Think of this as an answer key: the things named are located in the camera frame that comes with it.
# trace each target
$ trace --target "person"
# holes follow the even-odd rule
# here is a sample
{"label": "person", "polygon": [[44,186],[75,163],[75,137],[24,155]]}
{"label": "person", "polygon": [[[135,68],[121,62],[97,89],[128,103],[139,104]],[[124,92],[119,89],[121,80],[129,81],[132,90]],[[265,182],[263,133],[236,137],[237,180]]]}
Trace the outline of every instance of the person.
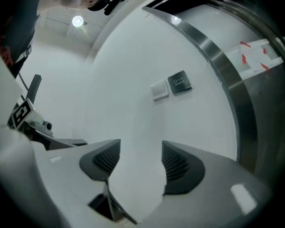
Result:
{"label": "person", "polygon": [[103,9],[110,0],[4,0],[0,8],[0,55],[16,78],[31,52],[40,12],[56,6],[71,9]]}

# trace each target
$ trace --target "black label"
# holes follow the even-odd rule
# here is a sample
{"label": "black label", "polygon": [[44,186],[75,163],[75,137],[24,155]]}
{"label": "black label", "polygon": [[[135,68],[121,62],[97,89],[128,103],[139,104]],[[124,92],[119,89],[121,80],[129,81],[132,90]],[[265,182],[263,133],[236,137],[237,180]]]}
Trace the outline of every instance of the black label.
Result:
{"label": "black label", "polygon": [[16,128],[20,125],[20,123],[23,121],[23,119],[25,119],[26,116],[30,112],[31,112],[31,109],[30,109],[27,101],[23,102],[23,104],[21,106],[19,106],[17,111],[15,111],[13,114],[13,118],[14,118]]}
{"label": "black label", "polygon": [[168,78],[168,82],[169,82],[171,91],[174,94],[191,89],[191,83],[185,71],[181,71],[173,76],[170,76]]}

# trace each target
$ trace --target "stainless steel strip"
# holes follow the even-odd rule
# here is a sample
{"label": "stainless steel strip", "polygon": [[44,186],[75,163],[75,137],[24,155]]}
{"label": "stainless steel strip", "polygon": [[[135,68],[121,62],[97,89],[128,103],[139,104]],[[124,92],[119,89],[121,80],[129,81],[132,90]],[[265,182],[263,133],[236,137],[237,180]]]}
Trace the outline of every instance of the stainless steel strip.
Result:
{"label": "stainless steel strip", "polygon": [[209,61],[222,82],[234,116],[238,143],[237,161],[254,173],[258,146],[256,117],[246,86],[237,70],[218,46],[192,25],[157,9],[144,7],[143,10],[177,29]]}

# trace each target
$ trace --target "curved white surface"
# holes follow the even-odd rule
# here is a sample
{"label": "curved white surface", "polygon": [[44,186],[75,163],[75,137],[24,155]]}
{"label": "curved white surface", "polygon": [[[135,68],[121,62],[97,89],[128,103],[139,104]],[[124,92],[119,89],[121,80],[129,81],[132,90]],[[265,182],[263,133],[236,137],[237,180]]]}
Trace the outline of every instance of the curved white surface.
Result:
{"label": "curved white surface", "polygon": [[[153,102],[150,86],[182,70],[193,89]],[[104,43],[90,83],[84,138],[121,139],[110,191],[137,221],[162,200],[162,140],[236,159],[233,115],[211,66],[184,36],[141,8]]]}
{"label": "curved white surface", "polygon": [[[32,142],[32,144],[38,170],[47,192],[71,227],[121,227],[91,209],[86,203],[87,200],[82,201],[81,197],[78,196],[79,191],[74,191],[72,185],[69,185],[70,182],[66,182],[65,176],[60,176],[63,172],[59,169],[57,170],[54,167],[55,165],[50,162],[49,154],[45,151],[44,146],[38,142]],[[72,166],[68,169],[72,170],[72,172],[76,171],[76,168]],[[78,180],[77,177],[70,176],[70,178]],[[83,183],[86,184],[86,182],[80,180],[79,184]]]}

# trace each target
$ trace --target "black cable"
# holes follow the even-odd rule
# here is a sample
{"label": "black cable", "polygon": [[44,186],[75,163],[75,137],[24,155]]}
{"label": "black cable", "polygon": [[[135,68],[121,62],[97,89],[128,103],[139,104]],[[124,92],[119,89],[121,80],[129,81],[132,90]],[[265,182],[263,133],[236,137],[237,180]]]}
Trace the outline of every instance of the black cable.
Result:
{"label": "black cable", "polygon": [[24,82],[24,80],[23,80],[23,78],[22,78],[22,76],[21,76],[20,73],[19,73],[19,77],[20,77],[20,79],[21,79],[21,81],[22,81],[24,87],[27,89],[27,91],[29,91],[29,88],[27,87],[27,85],[26,85],[26,83]]}

